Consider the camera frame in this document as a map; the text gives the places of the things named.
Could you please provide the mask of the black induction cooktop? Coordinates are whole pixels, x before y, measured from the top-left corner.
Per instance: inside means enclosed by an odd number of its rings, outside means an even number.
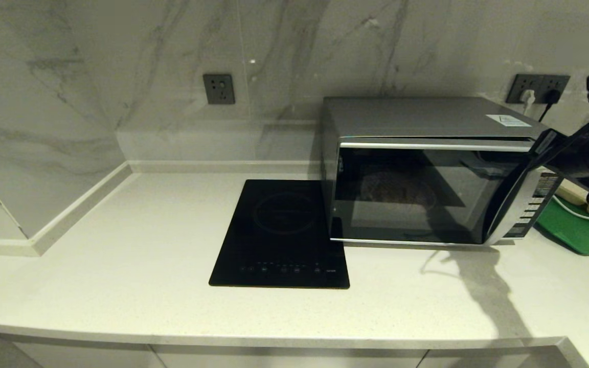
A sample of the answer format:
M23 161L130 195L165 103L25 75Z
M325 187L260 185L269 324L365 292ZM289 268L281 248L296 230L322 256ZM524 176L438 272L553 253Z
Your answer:
M344 245L329 237L320 181L245 181L209 284L350 288Z

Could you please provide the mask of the white label sticker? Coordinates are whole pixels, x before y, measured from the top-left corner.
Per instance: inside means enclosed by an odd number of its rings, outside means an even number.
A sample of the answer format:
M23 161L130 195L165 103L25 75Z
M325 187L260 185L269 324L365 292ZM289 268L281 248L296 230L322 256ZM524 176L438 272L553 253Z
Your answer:
M489 119L493 119L494 121L505 127L531 127L531 124L528 124L525 121L517 119L511 115L487 114L486 117L488 117Z

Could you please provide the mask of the grey single wall socket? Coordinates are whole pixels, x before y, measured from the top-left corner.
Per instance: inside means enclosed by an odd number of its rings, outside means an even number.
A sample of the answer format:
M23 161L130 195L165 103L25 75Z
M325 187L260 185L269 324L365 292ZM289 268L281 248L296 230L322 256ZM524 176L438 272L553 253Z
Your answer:
M236 103L232 75L206 73L202 78L209 105L234 105Z

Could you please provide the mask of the black glass microwave door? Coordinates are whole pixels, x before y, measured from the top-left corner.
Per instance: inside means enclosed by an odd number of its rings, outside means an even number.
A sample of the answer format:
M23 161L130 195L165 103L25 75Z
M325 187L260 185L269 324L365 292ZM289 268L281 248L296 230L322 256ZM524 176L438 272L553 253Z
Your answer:
M528 170L533 141L340 137L321 148L330 238L365 244L483 245L523 238L561 177ZM399 172L425 182L433 207L360 199L363 177Z

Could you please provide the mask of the green cutting board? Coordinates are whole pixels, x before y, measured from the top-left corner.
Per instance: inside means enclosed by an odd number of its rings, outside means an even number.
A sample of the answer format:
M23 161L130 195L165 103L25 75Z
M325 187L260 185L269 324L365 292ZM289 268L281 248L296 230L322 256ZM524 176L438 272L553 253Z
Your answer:
M558 196L549 200L535 228L574 253L589 256L589 214Z

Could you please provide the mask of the silver microwave oven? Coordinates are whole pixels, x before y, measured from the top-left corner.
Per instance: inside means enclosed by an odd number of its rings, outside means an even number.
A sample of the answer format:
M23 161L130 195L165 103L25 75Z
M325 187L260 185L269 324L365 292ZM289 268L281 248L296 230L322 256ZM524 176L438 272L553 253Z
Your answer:
M487 114L506 114L531 127L505 127ZM532 140L547 125L484 98L326 97L319 123L322 145L340 137L441 137Z

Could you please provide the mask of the grey double wall socket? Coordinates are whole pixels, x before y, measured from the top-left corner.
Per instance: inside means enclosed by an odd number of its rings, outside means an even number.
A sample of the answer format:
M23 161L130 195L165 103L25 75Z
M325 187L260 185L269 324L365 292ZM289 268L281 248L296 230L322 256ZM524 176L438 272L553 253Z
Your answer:
M509 93L506 98L506 103L522 104L522 96L528 97L530 93L526 91L533 91L535 100L534 104L547 104L548 98L552 91L557 91L563 94L565 87L570 81L568 75L552 75L552 74L524 74L518 73L512 82Z

